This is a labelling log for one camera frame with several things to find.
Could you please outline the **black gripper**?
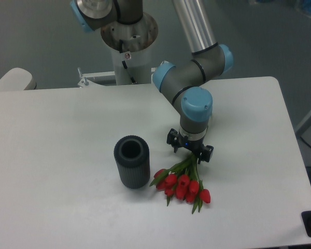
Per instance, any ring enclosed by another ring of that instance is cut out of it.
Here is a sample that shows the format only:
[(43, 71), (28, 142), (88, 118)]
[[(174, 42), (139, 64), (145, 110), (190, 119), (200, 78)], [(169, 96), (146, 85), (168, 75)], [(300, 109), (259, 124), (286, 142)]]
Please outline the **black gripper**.
[(213, 152), (214, 147), (211, 145), (203, 144), (204, 136), (198, 140), (190, 140), (187, 136), (182, 136), (175, 129), (170, 129), (166, 143), (171, 145), (174, 149), (174, 153), (177, 152), (179, 148), (185, 148), (197, 156), (197, 164), (202, 161), (209, 162)]

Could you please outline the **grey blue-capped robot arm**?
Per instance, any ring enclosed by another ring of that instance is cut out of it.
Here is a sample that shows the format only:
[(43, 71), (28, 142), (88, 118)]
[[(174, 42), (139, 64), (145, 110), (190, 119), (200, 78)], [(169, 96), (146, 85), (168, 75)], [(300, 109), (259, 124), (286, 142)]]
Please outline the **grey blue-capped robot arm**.
[(180, 115), (179, 130), (170, 130), (167, 143), (191, 151), (198, 162), (209, 161), (213, 147), (204, 145), (213, 98), (202, 84), (233, 65), (230, 49), (217, 43), (202, 1), (173, 1), (188, 40), (192, 59), (177, 67), (163, 62), (151, 68), (150, 48), (158, 36), (155, 19), (142, 1), (71, 1), (85, 32), (100, 31), (111, 51), (118, 85), (153, 83)]

